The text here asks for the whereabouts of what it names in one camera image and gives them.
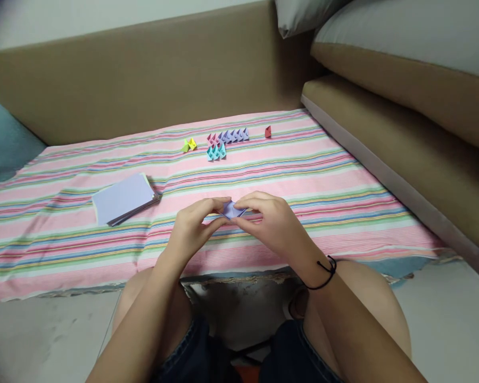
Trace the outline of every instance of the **beige sofa cushion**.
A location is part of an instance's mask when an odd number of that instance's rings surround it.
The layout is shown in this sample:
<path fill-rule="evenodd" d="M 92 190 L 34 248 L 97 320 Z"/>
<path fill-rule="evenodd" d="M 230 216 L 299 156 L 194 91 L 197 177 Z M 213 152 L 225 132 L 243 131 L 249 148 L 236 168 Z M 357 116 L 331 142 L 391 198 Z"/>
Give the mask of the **beige sofa cushion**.
<path fill-rule="evenodd" d="M 479 0 L 356 0 L 323 26 L 311 52 L 479 147 Z"/>
<path fill-rule="evenodd" d="M 312 116 L 479 273 L 479 149 L 336 75 L 305 83 Z"/>

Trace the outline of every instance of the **hand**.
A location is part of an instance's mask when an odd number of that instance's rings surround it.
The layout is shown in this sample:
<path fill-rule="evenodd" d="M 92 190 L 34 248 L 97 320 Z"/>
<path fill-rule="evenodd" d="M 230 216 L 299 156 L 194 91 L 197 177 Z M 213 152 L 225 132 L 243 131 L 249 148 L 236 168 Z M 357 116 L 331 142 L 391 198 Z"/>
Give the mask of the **hand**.
<path fill-rule="evenodd" d="M 324 257 L 283 198 L 254 191 L 240 198 L 234 207 L 262 213 L 259 223 L 243 218 L 232 218 L 231 222 L 263 242 L 297 273 L 299 265 L 303 266 L 308 261 L 315 264 L 316 260 Z"/>
<path fill-rule="evenodd" d="M 210 224 L 203 224 L 204 218 L 212 212 L 222 212 L 224 203 L 230 197 L 205 198 L 180 210 L 164 253 L 169 253 L 184 268 L 188 261 L 204 246 L 220 226 L 229 223 L 226 217 L 219 217 Z"/>

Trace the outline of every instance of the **denim shorts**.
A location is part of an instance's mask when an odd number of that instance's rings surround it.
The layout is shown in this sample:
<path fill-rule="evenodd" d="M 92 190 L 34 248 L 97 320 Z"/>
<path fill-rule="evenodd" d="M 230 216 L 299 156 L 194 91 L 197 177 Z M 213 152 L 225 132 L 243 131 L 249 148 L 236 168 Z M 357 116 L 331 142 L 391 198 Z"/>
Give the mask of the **denim shorts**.
<path fill-rule="evenodd" d="M 259 373 L 260 383 L 342 383 L 303 333 L 302 320 L 284 322 L 271 339 L 271 353 Z M 205 318 L 196 316 L 176 350 L 156 370 L 151 382 L 241 383 L 229 350 L 209 336 Z"/>

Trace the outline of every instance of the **gray floor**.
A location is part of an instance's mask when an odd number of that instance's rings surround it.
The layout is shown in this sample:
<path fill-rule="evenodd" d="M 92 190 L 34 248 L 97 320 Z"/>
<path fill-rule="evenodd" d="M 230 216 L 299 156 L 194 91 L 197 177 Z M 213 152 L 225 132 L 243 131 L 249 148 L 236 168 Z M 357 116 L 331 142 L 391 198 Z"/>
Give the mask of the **gray floor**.
<path fill-rule="evenodd" d="M 291 286 L 270 281 L 196 290 L 220 319 L 218 333 L 242 348 L 284 320 L 282 299 Z M 479 382 L 479 276 L 462 262 L 427 266 L 395 292 L 414 362 L 429 382 Z M 110 336 L 119 295 L 0 302 L 0 382 L 85 381 Z"/>

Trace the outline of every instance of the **black string bracelet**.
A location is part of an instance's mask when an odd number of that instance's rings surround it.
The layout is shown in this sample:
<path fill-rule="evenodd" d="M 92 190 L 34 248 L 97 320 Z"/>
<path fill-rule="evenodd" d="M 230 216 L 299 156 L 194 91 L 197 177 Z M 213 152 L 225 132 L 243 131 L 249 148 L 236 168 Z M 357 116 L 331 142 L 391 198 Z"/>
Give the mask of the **black string bracelet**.
<path fill-rule="evenodd" d="M 330 273 L 330 276 L 328 277 L 328 279 L 325 281 L 325 283 L 323 283 L 322 285 L 319 285 L 318 287 L 309 287 L 307 286 L 305 283 L 303 284 L 305 287 L 307 287 L 309 290 L 319 290 L 323 287 L 325 287 L 326 285 L 328 285 L 328 283 L 332 280 L 334 274 L 335 274 L 335 270 L 337 269 L 337 262 L 335 262 L 335 259 L 333 259 L 331 256 L 327 255 L 327 258 L 330 258 L 330 269 L 327 269 L 326 267 L 323 266 L 323 264 L 321 262 L 316 262 L 319 266 L 321 266 L 323 269 L 325 269 L 326 271 L 328 271 Z"/>

